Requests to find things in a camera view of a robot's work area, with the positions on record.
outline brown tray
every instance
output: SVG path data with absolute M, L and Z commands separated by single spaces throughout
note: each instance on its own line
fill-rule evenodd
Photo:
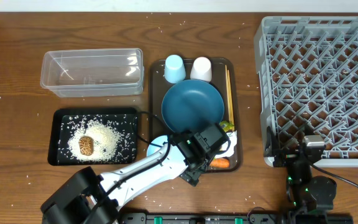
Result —
M 227 113 L 227 94 L 226 94 L 226 71 L 230 71 L 230 83 L 232 91 L 232 103 L 233 103 L 233 114 L 234 114 L 234 125 L 237 130 L 237 145 L 234 147 L 234 154 L 228 157 L 230 161 L 229 168 L 214 168 L 209 167 L 207 172 L 230 172 L 238 169 L 242 162 L 242 149 L 241 149 L 241 134 L 240 134 L 240 122 L 237 107 L 237 96 L 236 96 L 236 83 L 234 81 L 234 67 L 233 64 L 225 58 L 210 58 L 212 63 L 212 80 L 211 84 L 220 92 L 224 102 L 224 116 L 223 120 L 228 121 L 229 115 Z M 190 71 L 193 66 L 194 59 L 183 60 L 186 69 L 186 79 L 190 79 Z M 149 82 L 149 102 L 150 112 L 156 114 L 162 120 L 161 105 L 162 100 L 169 90 L 173 86 L 172 83 L 166 81 L 164 75 L 165 60 L 159 60 L 153 63 L 150 69 L 150 82 Z M 163 129 L 158 121 L 150 121 L 150 140 L 155 139 L 163 135 Z

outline clear plastic container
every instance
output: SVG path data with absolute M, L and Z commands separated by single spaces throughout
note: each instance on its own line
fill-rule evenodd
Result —
M 47 52 L 41 87 L 59 97 L 136 95 L 143 92 L 141 49 Z

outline plastic bin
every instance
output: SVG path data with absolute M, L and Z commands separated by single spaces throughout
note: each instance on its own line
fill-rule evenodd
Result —
M 47 52 L 41 87 L 59 97 L 136 95 L 143 92 L 141 49 Z
M 282 149 L 305 125 L 323 137 L 320 167 L 358 167 L 358 17 L 265 17 L 254 37 L 266 130 Z

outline orange carrot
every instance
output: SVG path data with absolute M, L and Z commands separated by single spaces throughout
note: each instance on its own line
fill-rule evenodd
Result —
M 211 167 L 218 167 L 218 168 L 228 168 L 230 166 L 230 161 L 228 159 L 214 159 L 212 160 Z

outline wooden table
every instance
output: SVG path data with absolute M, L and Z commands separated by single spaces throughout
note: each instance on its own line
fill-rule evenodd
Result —
M 286 170 L 267 166 L 262 157 L 253 38 L 265 16 L 0 13 L 0 223 L 40 223 L 41 204 L 84 168 L 54 167 L 47 162 L 52 115 L 57 109 L 125 105 L 147 110 L 147 78 L 145 91 L 137 96 L 66 99 L 42 89 L 42 58 L 50 50 L 138 47 L 144 53 L 146 77 L 152 62 L 170 54 L 228 58 L 236 71 L 244 150 L 241 168 L 231 173 L 203 175 L 197 187 L 179 178 L 164 182 L 126 207 L 161 213 L 246 214 L 255 206 L 278 210 L 287 205 Z M 141 131 L 147 135 L 146 121 Z M 145 147 L 139 146 L 138 158 L 145 156 Z M 119 167 L 105 165 L 93 169 L 103 172 Z M 328 170 L 358 183 L 358 169 Z M 341 181 L 337 184 L 334 212 L 351 213 L 358 223 L 358 190 Z

